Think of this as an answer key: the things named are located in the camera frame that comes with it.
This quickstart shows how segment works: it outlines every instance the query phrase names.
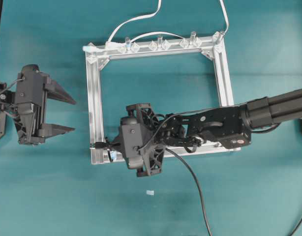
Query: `aluminum frame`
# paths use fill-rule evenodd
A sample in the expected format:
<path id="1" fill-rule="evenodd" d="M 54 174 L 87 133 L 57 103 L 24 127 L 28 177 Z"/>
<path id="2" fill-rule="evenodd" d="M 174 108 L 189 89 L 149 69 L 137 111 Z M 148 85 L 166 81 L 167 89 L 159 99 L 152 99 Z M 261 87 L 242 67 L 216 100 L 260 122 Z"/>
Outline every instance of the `aluminum frame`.
<path id="1" fill-rule="evenodd" d="M 219 96 L 220 106 L 231 106 L 234 104 L 233 93 L 231 87 L 230 74 L 228 69 L 227 56 L 225 51 L 224 39 L 222 33 L 216 32 L 208 37 L 196 37 L 200 45 L 192 43 L 193 38 L 186 38 L 188 45 L 182 45 L 181 39 L 165 40 L 169 43 L 168 49 L 163 49 L 162 45 L 157 43 L 157 49 L 150 47 L 154 42 L 139 42 L 134 43 L 138 51 L 120 50 L 116 47 L 94 46 L 90 43 L 83 47 L 86 53 L 86 67 L 87 67 L 87 84 L 88 84 L 88 103 L 89 103 L 89 121 L 90 121 L 90 149 L 91 149 L 91 163 L 104 164 L 110 163 L 108 151 L 103 149 L 94 149 L 96 142 L 104 142 L 103 130 L 103 111 L 102 111 L 102 97 L 101 97 L 101 77 L 100 71 L 111 60 L 129 59 L 162 55 L 175 55 L 186 53 L 201 53 L 208 59 L 213 61 L 216 85 Z M 220 143 L 207 142 L 201 147 L 197 148 L 195 153 L 188 153 L 183 147 L 170 147 L 179 155 L 199 155 L 206 153 L 237 151 L 236 149 L 226 149 Z M 171 157 L 168 152 L 164 157 Z M 113 153 L 114 162 L 124 161 L 121 153 Z"/>

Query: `black cylindrical arm segment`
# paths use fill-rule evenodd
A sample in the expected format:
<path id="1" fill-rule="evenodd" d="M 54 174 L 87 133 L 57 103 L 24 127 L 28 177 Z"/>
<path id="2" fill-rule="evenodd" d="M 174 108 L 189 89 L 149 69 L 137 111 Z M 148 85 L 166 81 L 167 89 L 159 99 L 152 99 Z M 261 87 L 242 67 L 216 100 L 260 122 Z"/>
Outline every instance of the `black cylindrical arm segment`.
<path id="1" fill-rule="evenodd" d="M 302 89 L 247 102 L 242 106 L 242 118 L 250 129 L 302 118 Z"/>

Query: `white cable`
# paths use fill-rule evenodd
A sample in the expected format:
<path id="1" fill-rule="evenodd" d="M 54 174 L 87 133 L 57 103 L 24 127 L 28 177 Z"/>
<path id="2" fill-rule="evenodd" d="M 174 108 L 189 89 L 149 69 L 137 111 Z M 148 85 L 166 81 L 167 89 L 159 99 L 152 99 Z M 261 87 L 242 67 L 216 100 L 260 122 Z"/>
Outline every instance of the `white cable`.
<path id="1" fill-rule="evenodd" d="M 221 8 L 222 8 L 222 12 L 223 12 L 223 16 L 224 16 L 224 20 L 225 20 L 225 24 L 226 24 L 226 28 L 225 28 L 225 31 L 222 31 L 221 34 L 220 34 L 220 37 L 218 39 L 218 42 L 220 42 L 223 37 L 225 36 L 226 32 L 228 31 L 229 29 L 229 19 L 228 19 L 228 15 L 227 15 L 227 12 L 226 12 L 226 8 L 225 8 L 225 5 L 224 5 L 224 1 L 223 0 L 219 0 L 220 1 L 220 5 L 221 5 Z M 116 27 L 116 29 L 114 29 L 114 31 L 112 32 L 112 34 L 110 35 L 110 37 L 108 38 L 107 40 L 107 43 L 106 43 L 106 46 L 108 48 L 116 48 L 116 47 L 119 47 L 123 44 L 120 44 L 120 43 L 116 43 L 116 42 L 112 42 L 112 39 L 114 38 L 115 34 L 117 33 L 117 31 L 123 26 L 125 25 L 126 23 L 128 22 L 131 22 L 131 21 L 136 21 L 136 20 L 141 20 L 141 19 L 146 19 L 146 18 L 151 18 L 153 16 L 155 16 L 160 8 L 161 8 L 161 5 L 162 5 L 162 0 L 158 0 L 158 5 L 157 5 L 157 10 L 152 13 L 152 14 L 148 14 L 148 15 L 142 15 L 142 16 L 137 16 L 137 17 L 134 17 L 134 18 L 131 18 L 123 23 L 121 23 L 119 26 Z M 164 31 L 155 31 L 155 32 L 149 32 L 149 33 L 144 33 L 144 34 L 141 34 L 135 38 L 133 38 L 130 42 L 133 43 L 134 41 L 140 39 L 140 38 L 143 38 L 143 37 L 147 37 L 147 36 L 151 36 L 151 35 L 156 35 L 156 34 L 166 34 L 166 35 L 171 35 L 171 36 L 174 36 L 174 37 L 178 37 L 178 38 L 184 38 L 182 36 L 179 36 L 177 34 L 174 34 L 174 33 L 170 33 L 170 32 L 164 32 Z"/>
<path id="2" fill-rule="evenodd" d="M 225 20 L 225 24 L 226 24 L 226 29 L 224 31 L 224 35 L 226 34 L 226 32 L 229 29 L 229 18 L 228 18 L 228 14 L 226 13 L 226 8 L 224 5 L 224 1 L 220 0 L 220 4 L 221 4 L 221 8 L 222 8 L 222 12 L 223 12 L 223 16 L 224 16 L 224 20 Z"/>
<path id="3" fill-rule="evenodd" d="M 137 16 L 137 17 L 134 17 L 134 18 L 129 19 L 128 21 L 125 21 L 125 22 L 121 23 L 119 26 L 116 27 L 116 29 L 114 29 L 114 31 L 112 32 L 111 36 L 108 38 L 107 42 L 111 42 L 111 41 L 112 41 L 112 39 L 114 38 L 114 35 L 117 33 L 117 31 L 118 31 L 124 24 L 126 24 L 126 23 L 128 23 L 128 22 L 131 22 L 131 21 L 136 21 L 136 20 L 151 18 L 151 17 L 155 16 L 155 15 L 159 12 L 159 10 L 160 10 L 160 8 L 161 8 L 161 4 L 162 4 L 162 0 L 158 0 L 158 1 L 159 1 L 159 2 L 158 2 L 158 4 L 157 4 L 157 10 L 156 10 L 155 13 L 148 14 L 148 15 L 143 15 L 143 16 Z"/>
<path id="4" fill-rule="evenodd" d="M 136 41 L 140 38 L 148 37 L 148 36 L 152 36 L 152 35 L 157 35 L 157 34 L 166 34 L 166 35 L 171 35 L 171 36 L 174 36 L 174 37 L 177 37 L 177 38 L 184 38 L 184 37 L 179 36 L 178 34 L 174 34 L 174 33 L 169 33 L 169 32 L 164 32 L 164 31 L 155 31 L 155 32 L 149 32 L 149 33 L 143 33 L 143 34 L 133 38 L 131 40 L 131 43 L 133 43 L 134 41 Z"/>

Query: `table surface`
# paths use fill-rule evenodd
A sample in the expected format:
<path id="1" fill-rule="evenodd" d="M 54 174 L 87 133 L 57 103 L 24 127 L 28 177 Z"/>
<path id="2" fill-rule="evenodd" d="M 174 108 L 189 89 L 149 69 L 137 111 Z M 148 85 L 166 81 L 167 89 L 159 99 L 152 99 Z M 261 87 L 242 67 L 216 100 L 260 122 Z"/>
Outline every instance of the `table surface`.
<path id="1" fill-rule="evenodd" d="M 236 103 L 302 88 L 302 0 L 226 1 L 225 43 Z M 78 102 L 48 101 L 47 122 L 76 131 L 20 146 L 11 120 L 0 140 L 0 236 L 204 236 L 195 183 L 175 158 L 163 173 L 136 178 L 124 163 L 90 164 L 82 46 L 104 44 L 124 20 L 156 0 L 6 0 L 0 26 L 0 81 L 37 63 Z M 159 14 L 127 24 L 122 41 L 147 31 L 200 36 L 224 27 L 217 0 L 163 1 Z M 125 106 L 157 113 L 218 105 L 212 63 L 202 55 L 119 60 L 102 71 L 106 135 Z M 302 134 L 298 120 L 254 135 L 240 152 L 187 157 L 203 187 L 215 236 L 288 235 L 302 215 Z M 154 196 L 146 195 L 154 190 Z M 296 235 L 302 235 L 302 226 Z"/>

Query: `screw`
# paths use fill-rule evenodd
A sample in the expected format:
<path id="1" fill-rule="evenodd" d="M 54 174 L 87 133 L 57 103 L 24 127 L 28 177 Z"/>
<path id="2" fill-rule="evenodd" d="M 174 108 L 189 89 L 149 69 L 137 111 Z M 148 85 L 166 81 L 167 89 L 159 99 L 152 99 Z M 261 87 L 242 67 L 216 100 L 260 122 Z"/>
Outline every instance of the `screw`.
<path id="1" fill-rule="evenodd" d="M 5 100 L 5 98 L 6 98 L 6 96 L 5 96 L 4 94 L 1 94 L 1 95 L 0 95 L 0 99 L 1 99 L 1 100 Z"/>

